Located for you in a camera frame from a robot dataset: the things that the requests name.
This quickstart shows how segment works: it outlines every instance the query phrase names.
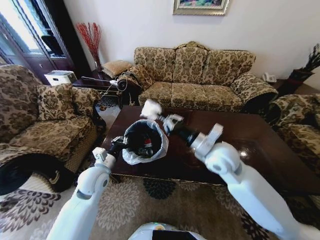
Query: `floor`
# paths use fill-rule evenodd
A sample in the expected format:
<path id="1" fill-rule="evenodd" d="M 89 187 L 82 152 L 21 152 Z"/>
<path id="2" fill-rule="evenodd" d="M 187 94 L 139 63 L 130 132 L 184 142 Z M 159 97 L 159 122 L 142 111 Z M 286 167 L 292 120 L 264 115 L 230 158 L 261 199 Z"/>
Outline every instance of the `floor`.
<path id="1" fill-rule="evenodd" d="M 119 112 L 111 104 L 99 114 L 109 128 Z M 11 193 L 7 198 L 17 201 L 0 208 L 0 239 L 45 240 L 74 189 L 71 187 L 60 194 L 25 190 Z M 285 200 L 298 221 L 320 227 L 319 211 L 306 198 L 286 197 Z M 197 232 L 208 240 L 277 239 L 257 225 L 223 186 L 137 177 L 123 177 L 119 184 L 109 183 L 100 199 L 90 239 L 125 240 L 148 222 L 168 223 L 180 230 Z"/>

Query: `telephone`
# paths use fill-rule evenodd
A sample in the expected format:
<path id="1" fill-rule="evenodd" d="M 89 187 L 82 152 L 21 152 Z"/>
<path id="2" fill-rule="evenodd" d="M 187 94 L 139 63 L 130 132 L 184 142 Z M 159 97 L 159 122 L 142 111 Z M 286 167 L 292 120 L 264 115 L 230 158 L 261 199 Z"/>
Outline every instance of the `telephone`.
<path id="1" fill-rule="evenodd" d="M 262 79 L 267 83 L 276 83 L 277 79 L 275 75 L 269 75 L 269 73 L 265 72 L 262 75 Z"/>

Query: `white box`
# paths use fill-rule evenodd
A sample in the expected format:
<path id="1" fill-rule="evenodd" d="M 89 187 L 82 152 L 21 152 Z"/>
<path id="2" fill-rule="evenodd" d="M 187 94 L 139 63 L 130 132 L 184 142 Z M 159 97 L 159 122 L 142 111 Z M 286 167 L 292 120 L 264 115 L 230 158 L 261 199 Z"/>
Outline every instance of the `white box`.
<path id="1" fill-rule="evenodd" d="M 59 84 L 72 84 L 77 81 L 76 75 L 73 71 L 53 70 L 44 75 L 48 79 L 51 86 Z"/>

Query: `wooden cabinet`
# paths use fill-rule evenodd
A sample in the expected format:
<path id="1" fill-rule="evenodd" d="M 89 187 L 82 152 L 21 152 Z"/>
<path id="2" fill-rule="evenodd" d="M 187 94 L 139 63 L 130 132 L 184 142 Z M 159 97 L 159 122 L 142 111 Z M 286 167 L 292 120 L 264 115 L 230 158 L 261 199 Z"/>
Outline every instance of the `wooden cabinet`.
<path id="1" fill-rule="evenodd" d="M 63 0 L 1 0 L 0 57 L 32 70 L 44 84 L 52 70 L 91 70 Z"/>

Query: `gold frame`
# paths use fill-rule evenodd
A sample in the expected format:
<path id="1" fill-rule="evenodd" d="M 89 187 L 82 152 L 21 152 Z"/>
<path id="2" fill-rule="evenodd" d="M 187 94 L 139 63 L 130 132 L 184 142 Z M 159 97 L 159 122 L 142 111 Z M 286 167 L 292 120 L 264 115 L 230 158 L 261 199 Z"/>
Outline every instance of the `gold frame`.
<path id="1" fill-rule="evenodd" d="M 224 16 L 231 0 L 222 0 L 221 6 L 180 6 L 180 0 L 174 0 L 173 15 Z"/>

